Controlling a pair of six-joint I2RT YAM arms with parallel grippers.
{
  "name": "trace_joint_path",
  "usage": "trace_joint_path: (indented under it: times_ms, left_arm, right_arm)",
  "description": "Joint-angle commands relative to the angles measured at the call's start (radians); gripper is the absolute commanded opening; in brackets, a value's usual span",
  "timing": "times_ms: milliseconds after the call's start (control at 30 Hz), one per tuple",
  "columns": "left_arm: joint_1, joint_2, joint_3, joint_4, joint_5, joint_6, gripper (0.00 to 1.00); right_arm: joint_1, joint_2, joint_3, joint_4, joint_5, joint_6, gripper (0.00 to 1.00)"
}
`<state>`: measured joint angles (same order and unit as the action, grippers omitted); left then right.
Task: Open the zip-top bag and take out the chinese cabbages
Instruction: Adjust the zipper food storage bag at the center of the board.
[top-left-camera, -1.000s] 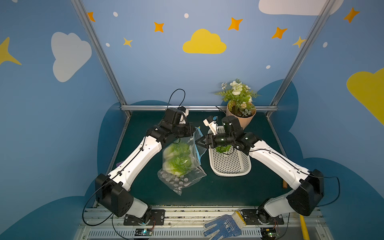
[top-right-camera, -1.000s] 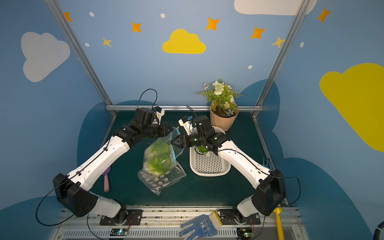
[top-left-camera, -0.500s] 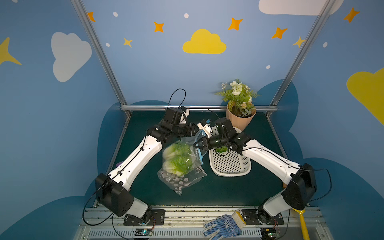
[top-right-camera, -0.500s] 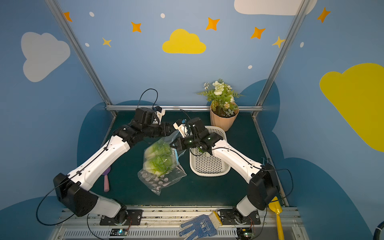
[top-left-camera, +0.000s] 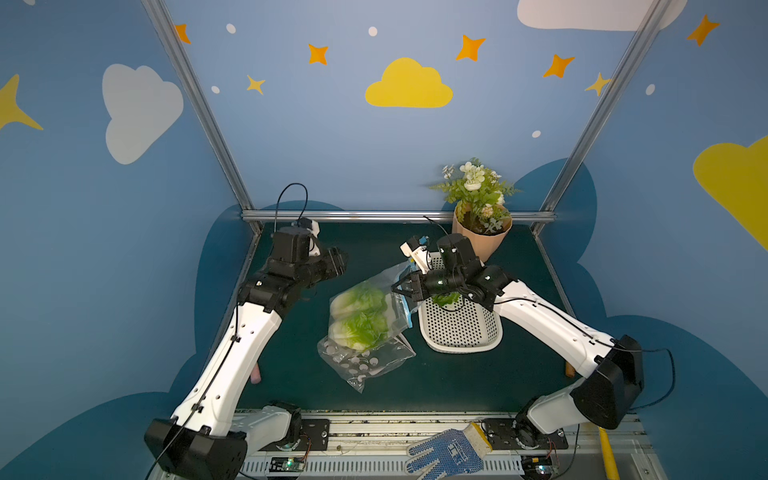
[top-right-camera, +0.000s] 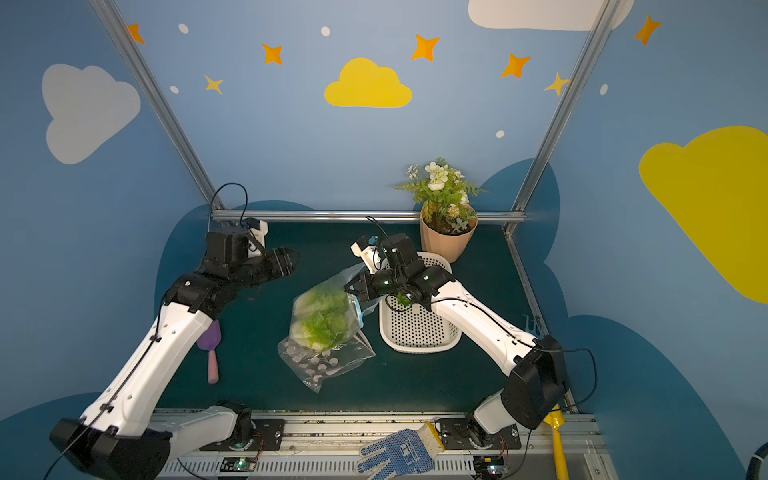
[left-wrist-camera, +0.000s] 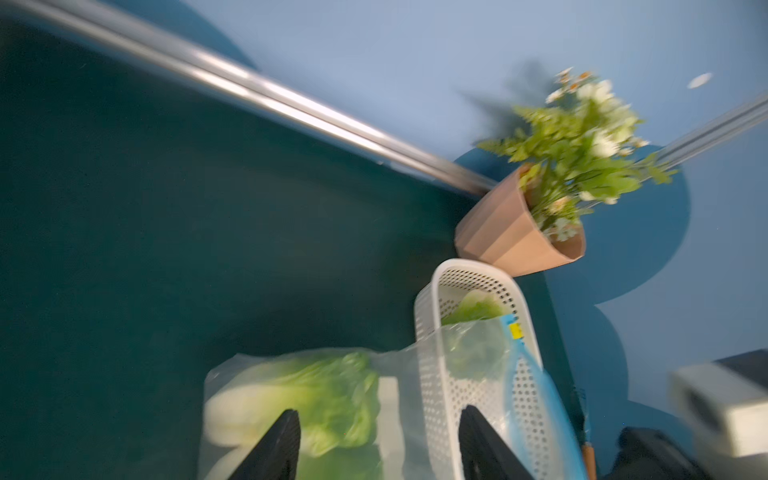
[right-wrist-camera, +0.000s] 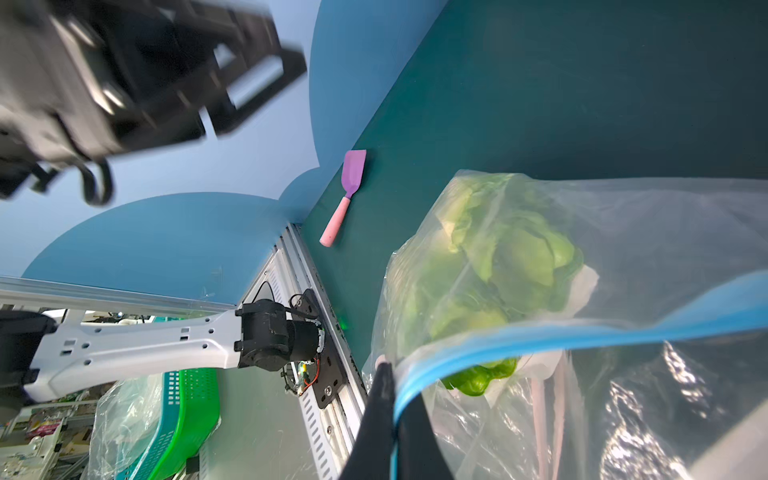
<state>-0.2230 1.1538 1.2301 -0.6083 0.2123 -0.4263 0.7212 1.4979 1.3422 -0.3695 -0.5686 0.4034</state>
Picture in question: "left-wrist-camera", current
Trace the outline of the blue-zip bag with cabbages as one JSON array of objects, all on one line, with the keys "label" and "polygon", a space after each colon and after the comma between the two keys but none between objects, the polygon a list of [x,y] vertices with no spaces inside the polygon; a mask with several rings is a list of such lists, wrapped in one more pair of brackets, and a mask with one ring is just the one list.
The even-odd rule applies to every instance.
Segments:
[{"label": "blue-zip bag with cabbages", "polygon": [[[383,461],[384,476],[381,479],[439,479],[429,460],[419,373],[418,341],[402,350],[391,352],[381,353],[367,349],[320,349],[278,357],[298,356],[304,353],[350,353],[352,351],[368,354],[373,368],[380,375],[381,411],[377,419],[375,443]],[[259,361],[274,358],[277,357],[259,358],[238,355],[212,369],[204,382],[203,406],[213,393],[246,368],[248,359]],[[586,477],[586,468],[569,419],[568,422],[569,465],[564,479],[583,479]],[[207,443],[203,435],[202,421],[199,477],[207,479],[204,476],[205,469],[226,452],[224,448]]]}]

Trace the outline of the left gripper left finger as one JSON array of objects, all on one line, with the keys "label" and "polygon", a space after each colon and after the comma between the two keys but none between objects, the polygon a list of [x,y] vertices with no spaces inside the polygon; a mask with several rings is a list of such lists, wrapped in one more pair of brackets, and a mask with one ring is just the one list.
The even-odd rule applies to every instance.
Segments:
[{"label": "left gripper left finger", "polygon": [[301,443],[300,417],[285,410],[230,475],[229,480],[294,480]]}]

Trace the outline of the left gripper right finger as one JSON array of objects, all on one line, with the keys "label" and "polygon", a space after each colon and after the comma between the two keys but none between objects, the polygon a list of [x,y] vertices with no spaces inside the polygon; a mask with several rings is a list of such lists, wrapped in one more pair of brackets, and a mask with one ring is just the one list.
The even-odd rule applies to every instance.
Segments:
[{"label": "left gripper right finger", "polygon": [[466,480],[533,480],[477,407],[462,410],[458,439]]}]

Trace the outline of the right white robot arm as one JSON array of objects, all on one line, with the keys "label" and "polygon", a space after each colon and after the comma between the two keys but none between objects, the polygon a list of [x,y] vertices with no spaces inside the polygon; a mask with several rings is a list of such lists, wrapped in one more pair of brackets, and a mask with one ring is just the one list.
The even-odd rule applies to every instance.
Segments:
[{"label": "right white robot arm", "polygon": [[607,480],[711,480],[692,457],[660,430],[624,428],[618,437],[619,452]]}]

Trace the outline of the green chinese cabbage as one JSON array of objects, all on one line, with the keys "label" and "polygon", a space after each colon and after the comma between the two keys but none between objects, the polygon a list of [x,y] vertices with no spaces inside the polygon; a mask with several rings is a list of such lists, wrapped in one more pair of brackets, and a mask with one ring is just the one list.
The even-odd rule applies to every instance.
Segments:
[{"label": "green chinese cabbage", "polygon": [[441,318],[441,325],[489,320],[509,315],[512,312],[513,310],[495,294],[472,290],[462,298],[451,313]]},{"label": "green chinese cabbage", "polygon": [[247,366],[203,406],[203,435],[226,454],[204,471],[227,479],[286,410],[299,415],[299,479],[381,479],[380,375],[361,351],[304,353]]}]

